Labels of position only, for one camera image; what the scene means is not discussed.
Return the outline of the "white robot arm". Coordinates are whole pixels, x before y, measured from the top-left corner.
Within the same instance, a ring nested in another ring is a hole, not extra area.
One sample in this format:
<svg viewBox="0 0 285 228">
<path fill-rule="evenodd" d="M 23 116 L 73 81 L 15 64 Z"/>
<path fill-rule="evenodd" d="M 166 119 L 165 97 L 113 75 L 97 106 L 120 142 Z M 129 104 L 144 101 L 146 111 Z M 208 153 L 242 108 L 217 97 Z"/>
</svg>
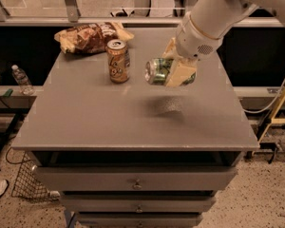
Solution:
<svg viewBox="0 0 285 228">
<path fill-rule="evenodd" d="M 215 52 L 230 28 L 257 8 L 269 11 L 285 27 L 285 0 L 198 0 L 186 12 L 162 57 L 173 61 L 163 83 L 181 86 L 197 63 Z"/>
</svg>

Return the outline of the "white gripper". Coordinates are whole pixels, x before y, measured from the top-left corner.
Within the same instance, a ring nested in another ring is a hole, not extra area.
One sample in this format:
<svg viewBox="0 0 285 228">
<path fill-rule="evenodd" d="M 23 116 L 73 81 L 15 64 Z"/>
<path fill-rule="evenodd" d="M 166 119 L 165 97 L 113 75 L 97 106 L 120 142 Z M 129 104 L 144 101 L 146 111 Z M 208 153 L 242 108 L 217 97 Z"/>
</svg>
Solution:
<svg viewBox="0 0 285 228">
<path fill-rule="evenodd" d="M 211 38 L 201 32 L 187 12 L 177 27 L 176 36 L 171 38 L 162 54 L 164 59 L 176 59 L 164 83 L 168 87 L 187 86 L 195 81 L 197 61 L 214 53 L 222 44 L 221 38 Z M 179 56 L 191 59 L 177 59 Z"/>
</svg>

